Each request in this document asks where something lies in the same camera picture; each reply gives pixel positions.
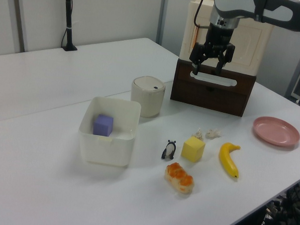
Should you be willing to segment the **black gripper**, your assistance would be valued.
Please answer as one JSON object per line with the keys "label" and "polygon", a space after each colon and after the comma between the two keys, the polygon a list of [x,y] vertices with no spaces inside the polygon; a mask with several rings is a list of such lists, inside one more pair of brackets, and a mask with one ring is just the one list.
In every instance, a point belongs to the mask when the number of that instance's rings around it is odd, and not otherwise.
{"label": "black gripper", "polygon": [[234,29],[226,29],[209,24],[205,44],[196,42],[189,59],[192,62],[192,73],[197,75],[201,64],[208,58],[217,58],[215,69],[220,74],[226,63],[230,63],[234,54],[235,46],[230,43]]}

